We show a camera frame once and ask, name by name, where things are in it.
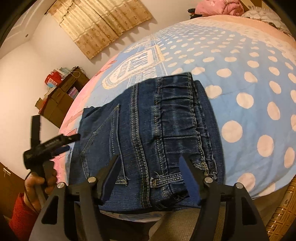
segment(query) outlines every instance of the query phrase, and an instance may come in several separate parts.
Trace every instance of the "hand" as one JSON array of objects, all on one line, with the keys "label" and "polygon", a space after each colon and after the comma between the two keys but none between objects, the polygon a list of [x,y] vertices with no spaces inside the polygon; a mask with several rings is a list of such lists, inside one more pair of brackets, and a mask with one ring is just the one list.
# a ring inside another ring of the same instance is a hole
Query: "hand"
[{"label": "hand", "polygon": [[[53,169],[52,176],[48,178],[47,185],[48,187],[45,188],[45,193],[50,194],[56,183],[57,183],[57,171]],[[38,196],[36,194],[35,185],[42,185],[45,182],[45,179],[38,176],[37,173],[32,172],[28,178],[25,180],[25,189],[26,192],[24,194],[24,203],[33,211],[37,211],[38,213],[41,210],[41,205],[38,199]]]}]

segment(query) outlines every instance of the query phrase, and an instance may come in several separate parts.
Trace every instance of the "bedsheet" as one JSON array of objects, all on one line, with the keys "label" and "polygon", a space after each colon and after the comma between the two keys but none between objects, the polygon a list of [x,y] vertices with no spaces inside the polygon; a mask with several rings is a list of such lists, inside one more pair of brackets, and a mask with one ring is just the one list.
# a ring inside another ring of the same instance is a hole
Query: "bedsheet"
[{"label": "bedsheet", "polygon": [[[267,195],[296,174],[295,45],[272,26],[247,18],[177,23],[111,58],[79,93],[60,133],[76,133],[83,108],[102,106],[135,83],[191,72],[217,119],[225,183],[243,183],[253,198]],[[73,146],[54,159],[59,181],[68,181]]]}]

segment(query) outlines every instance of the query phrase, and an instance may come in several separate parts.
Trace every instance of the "wall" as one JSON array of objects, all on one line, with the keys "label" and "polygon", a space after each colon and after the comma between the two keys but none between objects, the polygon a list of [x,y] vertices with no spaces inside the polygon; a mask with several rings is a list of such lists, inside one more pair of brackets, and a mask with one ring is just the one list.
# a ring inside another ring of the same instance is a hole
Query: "wall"
[{"label": "wall", "polygon": [[[47,92],[44,80],[52,69],[30,42],[0,60],[0,162],[21,178],[28,173],[22,154],[30,149],[31,116],[38,114],[35,103]],[[59,129],[48,120],[42,118],[41,125],[42,141],[57,135]]]},{"label": "wall", "polygon": [[157,32],[174,23],[189,19],[189,8],[200,0],[141,0],[153,19],[125,32],[97,56],[88,60],[67,33],[48,14],[44,16],[32,36],[31,43],[41,57],[56,67],[80,66],[89,78],[93,77],[110,57],[144,36]]}]

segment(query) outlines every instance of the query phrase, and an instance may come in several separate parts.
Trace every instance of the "curtain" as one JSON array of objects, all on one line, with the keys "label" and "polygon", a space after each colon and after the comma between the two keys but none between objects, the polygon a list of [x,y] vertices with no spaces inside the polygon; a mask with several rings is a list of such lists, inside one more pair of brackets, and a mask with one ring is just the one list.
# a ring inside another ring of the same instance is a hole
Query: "curtain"
[{"label": "curtain", "polygon": [[57,0],[49,13],[89,59],[152,18],[139,0]]}]

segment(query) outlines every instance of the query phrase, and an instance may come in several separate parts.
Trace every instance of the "metal screw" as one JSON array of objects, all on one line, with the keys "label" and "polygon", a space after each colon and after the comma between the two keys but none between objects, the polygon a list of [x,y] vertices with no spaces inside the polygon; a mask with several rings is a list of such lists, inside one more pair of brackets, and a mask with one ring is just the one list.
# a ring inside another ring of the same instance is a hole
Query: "metal screw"
[{"label": "metal screw", "polygon": [[57,188],[63,188],[64,186],[65,186],[64,183],[58,183],[58,184],[57,184]]},{"label": "metal screw", "polygon": [[243,188],[244,188],[244,185],[242,185],[241,183],[236,183],[235,186],[236,186],[238,189],[243,189]]},{"label": "metal screw", "polygon": [[213,179],[210,178],[210,177],[206,177],[206,178],[205,178],[205,182],[206,182],[206,183],[212,183],[212,182],[213,182]]},{"label": "metal screw", "polygon": [[96,178],[95,178],[95,177],[89,177],[89,178],[87,179],[87,181],[88,181],[89,183],[94,183],[94,182],[96,181]]}]

